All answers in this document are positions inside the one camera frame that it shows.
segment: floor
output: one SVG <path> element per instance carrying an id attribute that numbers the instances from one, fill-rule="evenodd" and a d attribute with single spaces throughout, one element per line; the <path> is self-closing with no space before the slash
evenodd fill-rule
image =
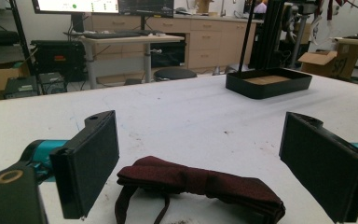
<path id="1" fill-rule="evenodd" d="M 212 73 L 205 73 L 205 74 L 198 74 L 198 77 L 209 77 Z M 355 68 L 352 73 L 352 77 L 357 78 L 358 77 L 358 69 Z M 106 85 L 98 84 L 98 88 L 110 88 L 110 87 L 117 87 L 117 86 L 123 86 L 124 82 L 119 83 L 109 83 Z M 71 82 L 67 86 L 68 91 L 86 91 L 90 89 L 90 84 L 88 81 L 82 81 L 82 82 Z"/>

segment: computer monitor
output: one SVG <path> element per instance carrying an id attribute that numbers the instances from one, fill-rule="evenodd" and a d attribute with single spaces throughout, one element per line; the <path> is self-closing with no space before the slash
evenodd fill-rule
<path id="1" fill-rule="evenodd" d="M 173 0 L 118 0 L 118 11 L 122 15 L 172 18 Z"/>
<path id="2" fill-rule="evenodd" d="M 117 0 L 32 0 L 36 14 L 71 15 L 73 29 L 84 32 L 83 14 L 118 13 Z"/>

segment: maroon fabric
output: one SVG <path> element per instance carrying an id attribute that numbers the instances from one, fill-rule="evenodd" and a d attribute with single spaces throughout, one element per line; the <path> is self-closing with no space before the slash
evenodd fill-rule
<path id="1" fill-rule="evenodd" d="M 270 223 L 277 223 L 285 212 L 282 200 L 257 178 L 190 168 L 155 157 L 145 157 L 124 167 L 117 176 L 118 184 L 125 186 L 116 202 L 117 224 L 125 223 L 130 197 L 138 187 L 161 193 L 188 192 L 237 203 L 270 217 Z M 168 204 L 166 201 L 163 210 L 167 210 Z"/>

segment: wall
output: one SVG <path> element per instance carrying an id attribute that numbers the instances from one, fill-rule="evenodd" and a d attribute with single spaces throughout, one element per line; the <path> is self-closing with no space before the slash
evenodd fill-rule
<path id="1" fill-rule="evenodd" d="M 195 0 L 188 0 L 190 8 L 195 6 Z M 244 0 L 237 0 L 236 4 L 233 4 L 233 0 L 225 0 L 225 9 L 228 16 L 233 16 L 234 12 L 242 12 Z M 325 40 L 329 37 L 329 30 L 326 27 L 326 11 L 327 11 L 328 0 L 324 0 L 324 19 L 321 21 L 319 26 L 318 38 Z M 70 26 L 69 15 L 45 15 L 45 14 L 34 14 L 32 2 L 30 0 L 17 0 L 19 12 L 21 14 L 21 21 L 24 33 L 28 44 L 31 40 L 64 40 L 66 36 L 62 33 L 68 30 Z M 222 0 L 214 0 L 210 3 L 210 11 L 217 11 L 220 13 L 222 6 Z M 185 0 L 175 0 L 174 7 L 185 7 L 187 3 Z M 4 25 L 10 26 L 14 21 L 5 19 L 2 21 Z M 358 33 L 358 9 L 351 7 L 346 3 L 340 10 L 337 16 L 333 19 L 334 29 L 337 30 L 335 33 L 330 34 L 332 36 L 345 36 L 355 35 Z M 319 45 L 311 44 L 310 51 L 316 49 L 330 49 L 330 41 L 320 41 Z"/>

